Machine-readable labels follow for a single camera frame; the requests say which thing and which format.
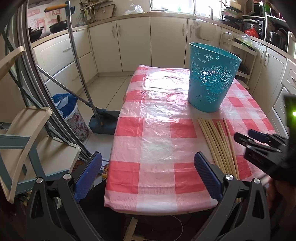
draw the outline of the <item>trash can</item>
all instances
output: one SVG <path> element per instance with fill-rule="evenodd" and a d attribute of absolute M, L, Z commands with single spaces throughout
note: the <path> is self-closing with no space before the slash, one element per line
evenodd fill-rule
<path fill-rule="evenodd" d="M 190 48 L 188 101 L 200 111 L 215 112 L 224 100 L 242 60 L 207 44 L 190 43 Z"/>
<path fill-rule="evenodd" d="M 78 110 L 78 99 L 71 94 L 55 94 L 52 99 L 71 130 L 84 142 L 89 136 L 89 129 Z"/>
<path fill-rule="evenodd" d="M 77 104 L 74 110 L 65 118 L 65 121 L 81 142 L 84 142 L 88 138 L 89 129 L 78 110 Z"/>

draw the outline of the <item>bamboo stick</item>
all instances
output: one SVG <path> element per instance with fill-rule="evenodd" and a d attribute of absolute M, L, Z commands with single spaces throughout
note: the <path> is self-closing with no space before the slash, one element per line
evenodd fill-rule
<path fill-rule="evenodd" d="M 236 172 L 236 169 L 235 169 L 233 157 L 232 157 L 232 154 L 230 153 L 231 150 L 230 150 L 230 147 L 229 147 L 228 142 L 226 141 L 226 135 L 224 133 L 224 130 L 223 130 L 223 127 L 222 127 L 220 121 L 217 121 L 217 126 L 218 126 L 218 129 L 219 129 L 219 132 L 220 132 L 220 136 L 221 136 L 222 142 L 224 143 L 224 147 L 225 147 L 226 155 L 227 155 L 228 160 L 229 160 L 229 164 L 230 164 L 230 167 L 231 167 L 232 175 L 234 175 L 235 178 L 237 179 L 237 172 Z"/>
<path fill-rule="evenodd" d="M 202 122 L 200 121 L 200 119 L 197 119 L 197 121 L 198 121 L 198 123 L 199 123 L 199 125 L 200 125 L 200 128 L 202 129 L 202 132 L 203 132 L 203 134 L 204 134 L 204 136 L 205 136 L 205 139 L 206 139 L 206 141 L 207 141 L 207 145 L 209 146 L 209 149 L 210 149 L 211 154 L 212 154 L 212 156 L 213 156 L 213 159 L 214 159 L 215 165 L 219 166 L 219 163 L 218 163 L 217 157 L 216 157 L 216 155 L 215 155 L 215 152 L 214 152 L 214 150 L 213 150 L 213 147 L 212 147 L 212 145 L 211 145 L 211 142 L 210 142 L 210 139 L 209 139 L 209 137 L 208 137 L 208 135 L 207 135 L 207 132 L 206 132 L 206 130 L 205 130 L 205 128 L 204 128 Z"/>
<path fill-rule="evenodd" d="M 236 169 L 236 172 L 237 172 L 237 179 L 239 180 L 239 169 L 238 169 L 238 166 L 237 166 L 237 157 L 235 156 L 233 142 L 232 142 L 232 139 L 231 139 L 231 136 L 230 136 L 230 131 L 229 131 L 229 128 L 228 128 L 228 125 L 227 125 L 227 122 L 226 122 L 225 118 L 223 118 L 223 122 L 224 122 L 226 131 L 227 131 L 227 135 L 228 135 L 229 145 L 230 145 L 230 148 L 231 148 L 234 165 L 235 165 L 235 169 Z"/>
<path fill-rule="evenodd" d="M 215 136 L 215 133 L 214 133 L 214 130 L 213 130 L 211 124 L 210 124 L 210 121 L 209 121 L 209 120 L 206 120 L 206 123 L 207 123 L 207 125 L 208 125 L 208 127 L 209 127 L 209 129 L 210 129 L 210 132 L 211 132 L 211 134 L 212 134 L 212 136 L 213 136 L 213 138 L 214 138 L 214 141 L 215 141 L 216 146 L 217 146 L 217 148 L 218 148 L 218 151 L 219 151 L 219 153 L 220 153 L 222 163 L 223 163 L 223 165 L 224 165 L 224 167 L 225 167 L 225 170 L 226 170 L 226 174 L 230 174 L 230 171 L 231 171 L 231 170 L 228 169 L 228 166 L 227 166 L 227 164 L 226 164 L 226 160 L 225 160 L 225 158 L 224 158 L 224 155 L 223 155 L 223 152 L 222 152 L 222 149 L 221 149 L 220 143 L 219 143 L 218 139 L 217 139 L 216 136 Z"/>
<path fill-rule="evenodd" d="M 221 151 L 222 151 L 222 153 L 223 153 L 224 160 L 225 160 L 224 165 L 227 166 L 228 171 L 229 171 L 229 174 L 232 174 L 232 175 L 233 175 L 233 174 L 235 173 L 235 169 L 232 170 L 232 168 L 231 168 L 231 164 L 230 164 L 230 156 L 227 155 L 227 153 L 226 153 L 227 151 L 226 151 L 226 147 L 225 147 L 225 145 L 224 145 L 224 142 L 223 142 L 223 140 L 222 140 L 222 138 L 221 138 L 221 136 L 220 136 L 220 134 L 219 134 L 217 128 L 215 127 L 215 124 L 214 124 L 213 120 L 209 120 L 209 124 L 210 124 L 211 127 L 212 127 L 212 130 L 213 130 L 213 132 L 214 132 L 214 134 L 215 134 L 215 136 L 216 136 L 216 139 L 217 139 L 217 141 L 218 141 L 218 143 L 219 143 L 219 146 L 220 146 L 220 148 L 221 148 Z"/>
<path fill-rule="evenodd" d="M 215 144 L 215 141 L 214 141 L 214 139 L 213 139 L 213 136 L 211 135 L 211 132 L 210 132 L 209 128 L 207 127 L 207 124 L 205 123 L 205 120 L 200 119 L 200 121 L 201 121 L 201 123 L 203 124 L 203 126 L 204 126 L 204 128 L 205 128 L 205 130 L 206 130 L 206 132 L 207 132 L 207 135 L 208 135 L 208 137 L 209 137 L 209 139 L 210 139 L 210 142 L 211 142 L 212 148 L 213 148 L 213 150 L 214 150 L 214 152 L 215 152 L 215 155 L 216 155 L 217 161 L 218 161 L 218 163 L 219 163 L 218 166 L 219 166 L 219 168 L 222 170 L 222 172 L 223 172 L 224 174 L 226 174 L 225 167 L 224 167 L 224 165 L 223 165 L 223 162 L 222 162 L 221 156 L 220 156 L 220 154 L 219 154 L 219 151 L 218 151 L 218 148 L 217 148 L 217 146 L 216 146 L 216 144 Z"/>

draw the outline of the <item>faucet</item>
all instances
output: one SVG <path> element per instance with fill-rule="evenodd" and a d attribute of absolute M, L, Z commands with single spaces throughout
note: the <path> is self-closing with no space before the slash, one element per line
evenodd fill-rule
<path fill-rule="evenodd" d="M 193 0 L 193 16 L 195 16 L 196 0 Z"/>
<path fill-rule="evenodd" d="M 213 20 L 213 9 L 211 8 L 211 6 L 209 6 L 209 8 L 211 9 L 211 19 Z"/>

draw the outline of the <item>orange handle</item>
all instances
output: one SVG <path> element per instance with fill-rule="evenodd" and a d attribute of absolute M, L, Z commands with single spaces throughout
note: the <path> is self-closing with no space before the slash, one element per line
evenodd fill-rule
<path fill-rule="evenodd" d="M 46 9 L 44 9 L 44 12 L 50 12 L 52 10 L 57 10 L 57 9 L 61 9 L 68 6 L 68 4 L 60 4 L 60 5 L 55 5 L 55 6 L 51 6 L 51 7 L 47 7 Z"/>

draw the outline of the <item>dining table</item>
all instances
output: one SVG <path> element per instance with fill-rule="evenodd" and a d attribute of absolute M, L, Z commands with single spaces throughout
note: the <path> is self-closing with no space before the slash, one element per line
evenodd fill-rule
<path fill-rule="evenodd" d="M 189 69 L 140 65 L 131 78 L 120 111 L 110 155 L 104 205 L 136 215 L 175 215 L 215 207 L 194 167 L 201 151 L 213 157 L 198 118 L 226 120 L 240 180 L 265 175 L 244 159 L 245 147 L 233 140 L 249 129 L 275 133 L 249 92 L 233 80 L 219 110 L 206 113 L 188 102 Z"/>

